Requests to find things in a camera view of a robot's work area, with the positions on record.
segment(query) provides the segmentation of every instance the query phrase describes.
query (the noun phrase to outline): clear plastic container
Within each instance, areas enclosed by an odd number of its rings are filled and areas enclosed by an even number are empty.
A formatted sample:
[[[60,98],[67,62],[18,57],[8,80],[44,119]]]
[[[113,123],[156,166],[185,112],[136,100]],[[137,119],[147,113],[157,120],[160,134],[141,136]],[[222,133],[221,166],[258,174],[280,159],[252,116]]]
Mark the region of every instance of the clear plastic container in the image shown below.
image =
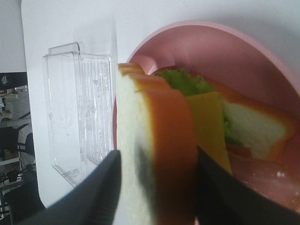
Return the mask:
[[[115,62],[74,42],[50,48],[43,68],[52,165],[76,186],[113,149]]]

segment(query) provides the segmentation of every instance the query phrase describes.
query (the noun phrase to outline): yellow cheese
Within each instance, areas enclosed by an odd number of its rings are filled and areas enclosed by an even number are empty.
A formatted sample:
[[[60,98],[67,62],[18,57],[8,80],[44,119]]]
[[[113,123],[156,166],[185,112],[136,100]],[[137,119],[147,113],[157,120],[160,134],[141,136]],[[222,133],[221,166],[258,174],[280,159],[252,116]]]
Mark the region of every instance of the yellow cheese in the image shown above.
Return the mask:
[[[186,97],[197,132],[197,144],[232,174],[224,139],[222,99],[218,92]]]

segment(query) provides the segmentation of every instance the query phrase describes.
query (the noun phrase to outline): ham slice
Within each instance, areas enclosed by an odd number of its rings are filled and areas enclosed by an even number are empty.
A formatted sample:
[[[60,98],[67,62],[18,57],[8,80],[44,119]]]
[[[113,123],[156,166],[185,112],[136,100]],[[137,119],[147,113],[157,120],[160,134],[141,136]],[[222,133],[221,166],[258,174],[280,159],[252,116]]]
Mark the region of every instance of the ham slice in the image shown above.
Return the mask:
[[[300,186],[281,164],[228,153],[238,180],[274,202],[300,212]]]

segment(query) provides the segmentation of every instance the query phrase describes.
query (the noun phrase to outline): white surface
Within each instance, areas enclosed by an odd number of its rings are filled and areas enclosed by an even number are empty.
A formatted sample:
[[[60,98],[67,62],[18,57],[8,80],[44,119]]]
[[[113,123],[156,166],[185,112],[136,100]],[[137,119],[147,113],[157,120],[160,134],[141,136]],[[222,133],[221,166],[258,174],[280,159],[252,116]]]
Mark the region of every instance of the white surface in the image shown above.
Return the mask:
[[[49,206],[71,190],[49,158],[42,56],[49,47],[82,41],[98,53],[101,24],[115,14],[118,61],[125,62],[149,34],[173,22],[201,19],[258,39],[300,74],[298,0],[23,0],[22,22],[40,197]]]
[[[0,0],[0,73],[25,71],[21,0]]]

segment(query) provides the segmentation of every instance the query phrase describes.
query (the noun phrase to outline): white bread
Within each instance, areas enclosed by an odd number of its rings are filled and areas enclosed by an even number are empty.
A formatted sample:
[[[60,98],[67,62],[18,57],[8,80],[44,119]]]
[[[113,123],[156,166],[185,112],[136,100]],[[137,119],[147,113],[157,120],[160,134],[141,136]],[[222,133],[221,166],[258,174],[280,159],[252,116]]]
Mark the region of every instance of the white bread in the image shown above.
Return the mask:
[[[132,225],[192,225],[197,150],[191,112],[163,78],[136,73],[143,74],[137,64],[120,64],[117,74],[117,148],[127,215]]]
[[[213,80],[222,94],[224,112],[232,118],[232,133],[253,157],[280,161],[285,142],[299,128],[297,119],[261,101],[247,98]]]

